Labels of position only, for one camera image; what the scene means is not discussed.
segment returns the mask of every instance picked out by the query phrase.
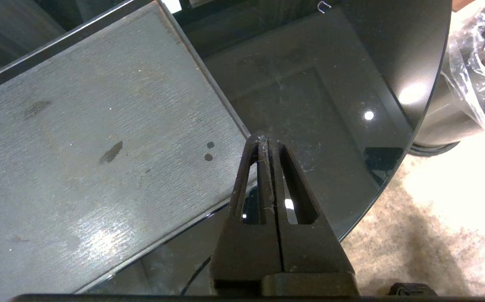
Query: black cable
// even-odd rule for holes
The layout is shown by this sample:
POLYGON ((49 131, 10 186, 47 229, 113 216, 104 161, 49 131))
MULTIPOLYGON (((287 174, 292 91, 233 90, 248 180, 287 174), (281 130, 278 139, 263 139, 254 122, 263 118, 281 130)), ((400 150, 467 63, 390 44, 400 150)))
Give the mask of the black cable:
POLYGON ((200 265, 200 267, 196 269, 192 277, 188 280, 187 284, 185 284, 185 287, 183 287, 183 289, 181 290, 181 296, 184 296, 187 293, 188 288, 192 285, 194 280, 198 277, 198 275, 200 275, 202 270, 206 268, 207 264, 211 262, 211 257, 212 256, 208 256, 207 259, 202 263, 202 265, 200 265))

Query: plastic bag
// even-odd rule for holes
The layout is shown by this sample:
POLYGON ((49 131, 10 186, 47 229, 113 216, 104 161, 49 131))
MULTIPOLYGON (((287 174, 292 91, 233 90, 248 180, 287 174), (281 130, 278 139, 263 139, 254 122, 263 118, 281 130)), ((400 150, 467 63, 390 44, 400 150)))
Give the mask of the plastic bag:
POLYGON ((450 35, 441 74, 456 105, 485 129, 485 8, 450 35))

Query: beige carpet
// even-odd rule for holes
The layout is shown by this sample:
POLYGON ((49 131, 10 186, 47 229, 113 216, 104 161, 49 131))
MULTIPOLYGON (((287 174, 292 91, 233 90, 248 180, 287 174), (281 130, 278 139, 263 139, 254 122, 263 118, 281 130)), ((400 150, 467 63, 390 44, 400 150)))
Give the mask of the beige carpet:
POLYGON ((362 294, 404 281, 485 295, 485 133, 440 156, 407 156, 342 245, 362 294))

